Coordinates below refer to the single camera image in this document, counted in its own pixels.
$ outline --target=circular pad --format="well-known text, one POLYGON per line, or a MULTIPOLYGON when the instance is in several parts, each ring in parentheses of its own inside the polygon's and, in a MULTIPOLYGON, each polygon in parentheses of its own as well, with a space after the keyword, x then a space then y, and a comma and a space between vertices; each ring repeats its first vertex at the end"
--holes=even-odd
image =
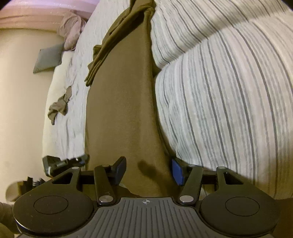
POLYGON ((200 204, 200 213, 216 231, 239 237, 271 231, 280 215, 274 199, 244 185, 225 186, 208 195, 200 204))
POLYGON ((65 235, 88 221, 93 212, 92 200, 80 191, 66 191, 66 187, 61 186, 59 191, 48 189, 38 193, 32 190, 16 201, 13 215, 22 233, 34 236, 65 235))
POLYGON ((42 214, 56 214, 68 207, 68 201, 59 196, 46 196, 38 199, 34 205, 35 209, 42 214))
POLYGON ((234 215, 248 217, 258 212, 259 204, 251 198, 234 197, 226 201, 226 208, 234 215))

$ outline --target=crumpled cloth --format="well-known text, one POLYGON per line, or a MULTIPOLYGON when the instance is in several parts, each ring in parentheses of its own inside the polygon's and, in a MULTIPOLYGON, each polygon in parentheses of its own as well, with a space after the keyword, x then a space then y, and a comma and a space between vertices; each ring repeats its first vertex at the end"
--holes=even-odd
POLYGON ((68 111, 67 103, 71 95, 72 95, 72 90, 71 90, 71 86, 69 86, 66 89, 65 94, 62 97, 60 97, 57 102, 53 103, 49 107, 48 118, 51 120, 52 125, 55 124, 55 118, 58 112, 60 112, 64 116, 67 114, 67 111, 68 111))
POLYGON ((75 50, 77 40, 84 30, 86 21, 74 12, 65 13, 57 34, 65 39, 64 50, 75 50))

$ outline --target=striped bedsheet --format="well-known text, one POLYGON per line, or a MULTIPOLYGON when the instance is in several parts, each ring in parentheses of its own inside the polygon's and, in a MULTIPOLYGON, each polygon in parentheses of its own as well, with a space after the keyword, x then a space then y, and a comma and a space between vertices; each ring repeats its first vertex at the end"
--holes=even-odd
POLYGON ((177 157, 293 196, 292 26, 291 11, 244 21, 163 67, 159 119, 177 157))
POLYGON ((289 10, 281 0, 155 1, 151 38, 160 68, 225 27, 289 10))

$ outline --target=ribbed rubber mat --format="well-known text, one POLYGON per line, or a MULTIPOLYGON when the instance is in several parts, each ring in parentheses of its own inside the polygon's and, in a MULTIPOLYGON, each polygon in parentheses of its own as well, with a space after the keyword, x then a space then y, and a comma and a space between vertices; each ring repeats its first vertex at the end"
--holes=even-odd
MULTIPOLYGON (((117 205, 99 208, 89 223, 63 237, 224 238, 226 236, 207 227, 193 208, 178 206, 171 198, 122 198, 117 205)), ((266 235, 263 238, 272 238, 272 236, 266 235)))

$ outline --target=crosshair symbol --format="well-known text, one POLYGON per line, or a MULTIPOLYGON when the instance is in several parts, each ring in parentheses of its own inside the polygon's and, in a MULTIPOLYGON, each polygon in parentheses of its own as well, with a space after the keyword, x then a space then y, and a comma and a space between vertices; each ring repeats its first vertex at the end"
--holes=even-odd
POLYGON ((147 200, 147 199, 145 199, 145 200, 143 200, 142 201, 145 205, 147 205, 147 204, 149 204, 151 201, 150 200, 147 200))

